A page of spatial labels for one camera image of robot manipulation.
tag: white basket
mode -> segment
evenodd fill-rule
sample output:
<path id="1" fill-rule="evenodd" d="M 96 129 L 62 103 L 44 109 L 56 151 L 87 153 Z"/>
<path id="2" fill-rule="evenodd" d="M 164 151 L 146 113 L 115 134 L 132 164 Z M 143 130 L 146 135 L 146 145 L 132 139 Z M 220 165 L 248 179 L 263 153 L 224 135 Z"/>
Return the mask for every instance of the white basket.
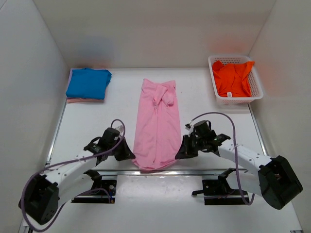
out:
<path id="1" fill-rule="evenodd" d="M 259 76 L 256 72 L 255 67 L 253 66 L 251 71 L 248 74 L 248 83 L 250 85 L 252 97 L 221 97 L 218 95 L 216 84 L 215 84 L 215 79 L 214 79 L 214 74 L 212 70 L 212 65 L 216 61 L 221 61 L 224 65 L 228 63 L 232 64 L 243 64 L 245 62 L 251 61 L 251 59 L 247 56 L 243 55 L 213 55 L 209 56 L 208 58 L 208 65 L 209 65 L 209 70 L 210 70 L 210 75 L 212 77 L 213 81 L 213 86 L 214 86 L 214 91 L 216 95 L 216 101 L 219 104 L 237 104 L 237 103 L 250 103 L 253 100 L 258 100 L 263 97 L 263 92 L 260 86 L 259 82 Z"/>

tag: white table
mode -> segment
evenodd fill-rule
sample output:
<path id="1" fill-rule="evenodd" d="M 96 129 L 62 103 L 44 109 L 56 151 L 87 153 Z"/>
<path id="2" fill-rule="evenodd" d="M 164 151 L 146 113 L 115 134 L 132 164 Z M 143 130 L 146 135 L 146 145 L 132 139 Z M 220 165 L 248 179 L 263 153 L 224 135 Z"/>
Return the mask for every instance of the white table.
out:
<path id="1" fill-rule="evenodd" d="M 250 149 L 262 153 L 257 132 L 247 105 L 219 107 L 215 102 L 208 68 L 170 69 L 112 69 L 111 82 L 106 91 L 104 104 L 71 103 L 66 105 L 61 127 L 58 132 L 51 163 L 74 158 L 89 141 L 103 135 L 115 118 L 124 121 L 126 141 L 133 149 L 138 101 L 144 78 L 153 82 L 176 81 L 176 93 L 180 114 L 182 135 L 187 134 L 185 124 L 205 112 L 223 112 L 232 117 L 236 125 L 237 141 Z M 227 118 L 209 115 L 217 134 L 232 136 L 232 126 Z M 194 159 L 180 160 L 169 169 L 227 169 L 231 161 L 214 154 L 204 154 Z M 137 170 L 131 161 L 117 162 L 114 157 L 98 166 L 106 170 Z"/>
<path id="2" fill-rule="evenodd" d="M 247 105 L 219 107 L 207 68 L 112 69 L 104 104 L 67 104 L 54 146 L 51 164 L 72 159 L 92 138 L 101 136 L 110 122 L 119 118 L 126 125 L 126 140 L 133 148 L 138 100 L 144 78 L 153 82 L 176 80 L 182 134 L 195 116 L 211 111 L 227 113 L 236 124 L 237 141 L 262 153 Z M 230 122 L 223 116 L 208 116 L 216 133 L 232 136 Z M 174 175 L 183 170 L 216 170 L 234 164 L 213 154 L 178 161 L 159 175 L 119 175 L 115 204 L 67 203 L 47 232 L 75 233 L 289 233 L 301 230 L 291 203 L 278 211 L 263 198 L 252 206 L 204 206 L 203 197 L 191 196 L 202 188 L 200 175 Z M 99 169 L 139 174 L 131 161 L 113 157 Z"/>

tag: orange cloth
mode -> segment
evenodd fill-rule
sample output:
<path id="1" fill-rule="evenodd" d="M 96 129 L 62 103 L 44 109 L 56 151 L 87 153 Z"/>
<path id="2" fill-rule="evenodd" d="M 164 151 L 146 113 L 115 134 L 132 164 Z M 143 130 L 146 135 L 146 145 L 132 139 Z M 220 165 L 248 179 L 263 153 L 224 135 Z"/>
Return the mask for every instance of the orange cloth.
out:
<path id="1" fill-rule="evenodd" d="M 228 97 L 228 92 L 231 92 L 232 97 L 252 97 L 247 75 L 254 63 L 246 62 L 224 66 L 220 61 L 216 61 L 212 65 L 212 70 L 218 95 Z"/>

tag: folded blue shirt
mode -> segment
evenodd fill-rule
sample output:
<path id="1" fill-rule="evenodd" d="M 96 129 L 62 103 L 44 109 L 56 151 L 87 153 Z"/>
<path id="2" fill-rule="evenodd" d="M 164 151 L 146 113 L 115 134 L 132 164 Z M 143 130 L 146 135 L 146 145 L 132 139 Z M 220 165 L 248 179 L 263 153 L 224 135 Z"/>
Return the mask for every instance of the folded blue shirt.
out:
<path id="1" fill-rule="evenodd" d="M 110 79 L 111 73 L 106 69 L 73 69 L 66 96 L 68 98 L 103 100 Z"/>

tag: folded pink cloth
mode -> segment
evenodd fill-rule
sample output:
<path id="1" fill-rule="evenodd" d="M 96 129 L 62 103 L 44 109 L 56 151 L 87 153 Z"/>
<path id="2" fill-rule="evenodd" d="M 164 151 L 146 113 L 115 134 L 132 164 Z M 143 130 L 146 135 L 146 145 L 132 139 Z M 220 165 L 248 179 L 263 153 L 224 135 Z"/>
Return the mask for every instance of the folded pink cloth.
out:
<path id="1" fill-rule="evenodd" d="M 181 136 L 175 86 L 175 81 L 143 81 L 133 149 L 133 162 L 140 169 L 159 169 L 176 161 Z"/>
<path id="2" fill-rule="evenodd" d="M 80 103 L 80 102 L 103 103 L 104 100 L 84 99 L 84 98 L 67 98 L 66 102 L 67 103 Z"/>

